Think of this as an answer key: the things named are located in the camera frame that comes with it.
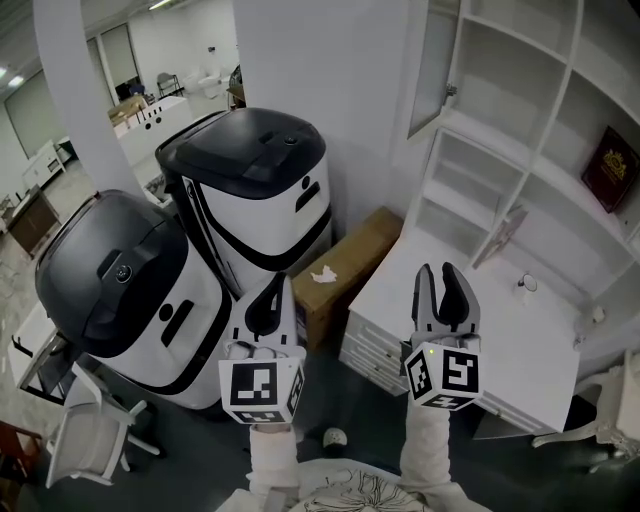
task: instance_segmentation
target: white table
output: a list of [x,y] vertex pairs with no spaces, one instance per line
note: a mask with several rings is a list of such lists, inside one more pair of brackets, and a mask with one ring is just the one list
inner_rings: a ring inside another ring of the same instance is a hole
[[44,393],[37,375],[42,362],[61,341],[58,329],[40,302],[18,328],[8,347],[9,364],[13,381],[22,389],[39,398],[62,405],[64,393],[58,386],[50,395]]
[[[477,270],[437,238],[412,230],[395,244],[350,306],[352,315],[399,341],[414,331],[411,305],[416,274],[425,263],[436,273],[453,263],[480,303],[485,394],[477,404],[528,433],[561,432],[578,371],[573,324],[578,311],[543,283],[524,306],[513,294],[522,270],[495,256]],[[436,279],[438,300],[444,295]]]

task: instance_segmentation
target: white pillar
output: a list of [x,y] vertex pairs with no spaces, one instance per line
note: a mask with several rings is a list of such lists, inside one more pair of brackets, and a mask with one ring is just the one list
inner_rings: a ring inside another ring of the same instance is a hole
[[144,197],[101,106],[80,0],[33,0],[33,19],[53,103],[96,189]]

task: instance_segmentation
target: black robot lid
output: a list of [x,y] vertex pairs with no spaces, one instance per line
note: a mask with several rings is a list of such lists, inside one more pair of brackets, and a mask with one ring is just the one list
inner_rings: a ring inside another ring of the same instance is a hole
[[83,205],[36,267],[36,291],[62,334],[115,357],[144,331],[187,259],[185,233],[160,208],[110,190]]
[[165,174],[178,174],[245,199],[269,199],[322,159],[325,143],[308,122],[262,108],[212,114],[156,150]]

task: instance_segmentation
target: table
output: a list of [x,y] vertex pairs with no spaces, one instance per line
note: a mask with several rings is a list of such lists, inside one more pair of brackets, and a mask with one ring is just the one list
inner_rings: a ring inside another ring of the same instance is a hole
[[37,186],[27,193],[18,206],[7,212],[5,222],[7,231],[31,258],[42,238],[54,225],[59,224],[56,211]]
[[18,389],[62,405],[81,350],[67,343],[40,302],[12,336],[9,364]]
[[[351,315],[378,338],[408,340],[414,331],[411,305],[418,269],[429,263],[434,273],[441,272],[442,264],[450,261],[464,269],[480,303],[486,371],[485,394],[477,404],[523,432],[561,432],[580,360],[573,349],[578,311],[540,282],[524,306],[511,291],[522,271],[500,255],[478,269],[465,269],[465,255],[425,232],[413,231],[400,238],[378,267],[351,304]],[[441,280],[436,284],[441,299]],[[350,324],[356,323],[350,318]],[[349,327],[347,334],[360,336]]]

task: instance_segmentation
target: floor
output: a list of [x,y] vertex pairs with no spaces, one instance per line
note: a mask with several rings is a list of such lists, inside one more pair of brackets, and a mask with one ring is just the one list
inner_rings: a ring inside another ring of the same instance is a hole
[[[189,510],[211,512],[237,487],[247,487],[250,470],[247,427],[213,423],[139,390],[102,369],[113,393],[131,406],[140,398],[154,403],[156,416],[143,413],[136,433],[161,444],[165,459],[132,447],[127,456],[137,470],[118,470],[113,488],[63,480],[52,489],[29,486],[21,512],[91,510]],[[299,460],[320,455],[320,433],[328,425],[349,436],[347,456],[387,469],[398,467],[404,442],[406,398],[393,398],[327,356],[309,356],[307,383],[296,425],[306,433]],[[571,421],[593,414],[581,399]],[[530,437],[473,441],[482,411],[475,406],[452,415],[451,472],[467,494],[494,512],[618,512],[638,510],[640,460],[624,468],[589,475],[586,468],[605,456],[592,441],[547,445],[534,450]],[[46,477],[48,457],[38,470]]]
[[[226,97],[210,100],[204,95],[187,95],[194,119],[226,110]],[[160,173],[155,159],[141,162],[134,172],[141,184]],[[93,183],[75,160],[67,165],[44,189],[45,195],[64,223],[95,192]],[[60,421],[60,408],[28,393],[16,390],[6,359],[8,343],[36,304],[33,284],[37,258],[30,259],[16,241],[0,236],[0,420],[41,434],[51,432]]]

